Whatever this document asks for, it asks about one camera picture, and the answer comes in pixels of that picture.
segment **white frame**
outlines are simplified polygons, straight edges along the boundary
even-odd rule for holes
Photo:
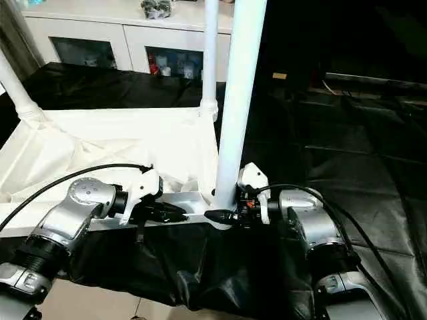
[[[119,70],[132,70],[122,25],[87,21],[25,18],[44,62],[61,62],[49,37],[106,41]]]
[[[152,27],[124,26],[127,46],[133,65],[137,72],[149,73],[148,56],[145,47],[181,49],[203,52],[205,37],[203,32]],[[226,81],[230,35],[218,35],[217,79]]]

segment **white metal pipe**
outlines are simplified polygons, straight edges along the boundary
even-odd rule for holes
[[[214,206],[232,209],[267,0],[236,0]]]
[[[22,83],[16,76],[3,51],[0,49],[0,82],[15,104],[21,119],[40,119],[42,112],[36,102],[31,100]]]
[[[218,42],[218,11],[220,0],[205,0],[205,48],[203,50],[203,93],[200,107],[216,121],[218,102],[216,100],[216,57]]]

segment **curtain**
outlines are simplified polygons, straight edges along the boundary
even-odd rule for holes
[[[20,80],[26,79],[41,65],[25,28],[15,0],[0,0],[0,48]]]

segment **black fabric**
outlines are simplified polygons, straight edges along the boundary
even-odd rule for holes
[[[34,74],[27,88],[44,109],[195,107],[201,95],[189,81],[58,64]],[[427,319],[426,112],[394,101],[284,97],[280,89],[253,97],[242,165],[255,162],[272,183],[316,188],[353,214],[399,280],[413,319]],[[0,97],[14,119],[6,104]],[[367,270],[395,299],[361,236],[344,223]],[[156,227],[144,239],[135,244],[135,230],[90,233],[73,256],[70,280],[190,309],[260,319],[313,315],[304,258],[278,228]],[[0,240],[0,260],[21,241]]]

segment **shelf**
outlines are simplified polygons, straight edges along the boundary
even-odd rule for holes
[[[171,17],[146,19],[139,0],[47,0],[22,10],[24,17],[92,21],[204,31],[205,2],[176,1]],[[220,2],[218,32],[231,34],[234,5]]]

